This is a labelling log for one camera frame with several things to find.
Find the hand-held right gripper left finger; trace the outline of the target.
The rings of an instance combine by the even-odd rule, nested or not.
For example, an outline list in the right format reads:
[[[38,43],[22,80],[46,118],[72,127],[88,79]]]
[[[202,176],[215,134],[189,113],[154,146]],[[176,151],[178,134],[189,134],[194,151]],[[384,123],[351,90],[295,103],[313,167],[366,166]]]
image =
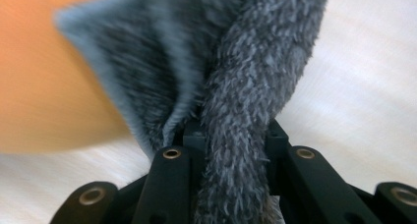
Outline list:
[[[182,141],[188,157],[189,194],[194,198],[201,187],[206,168],[206,136],[198,121],[190,121],[185,125]]]

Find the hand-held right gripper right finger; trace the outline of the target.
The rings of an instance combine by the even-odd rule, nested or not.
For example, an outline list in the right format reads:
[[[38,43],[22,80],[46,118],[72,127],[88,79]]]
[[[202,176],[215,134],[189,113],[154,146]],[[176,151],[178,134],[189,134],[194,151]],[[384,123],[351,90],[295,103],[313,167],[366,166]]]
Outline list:
[[[278,179],[280,161],[286,154],[288,147],[288,135],[283,131],[276,120],[272,120],[268,125],[266,135],[266,155],[268,156],[267,177],[269,193],[271,195],[279,195],[280,187]]]

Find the grey fluffy cloth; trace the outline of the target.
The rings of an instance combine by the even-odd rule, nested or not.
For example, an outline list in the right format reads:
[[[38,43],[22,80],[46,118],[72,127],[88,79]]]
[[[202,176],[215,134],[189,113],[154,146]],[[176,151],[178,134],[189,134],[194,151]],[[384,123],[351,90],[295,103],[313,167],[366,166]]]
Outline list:
[[[59,10],[154,156],[191,118],[206,137],[193,224],[275,224],[265,137],[312,55],[327,0],[89,0]]]

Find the orange plush toy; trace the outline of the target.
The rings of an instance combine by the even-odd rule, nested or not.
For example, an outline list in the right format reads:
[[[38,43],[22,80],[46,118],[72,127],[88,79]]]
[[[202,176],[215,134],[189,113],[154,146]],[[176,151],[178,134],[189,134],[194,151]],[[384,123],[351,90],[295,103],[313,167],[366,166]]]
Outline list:
[[[82,0],[0,0],[0,153],[67,150],[124,138],[125,123],[53,24]]]

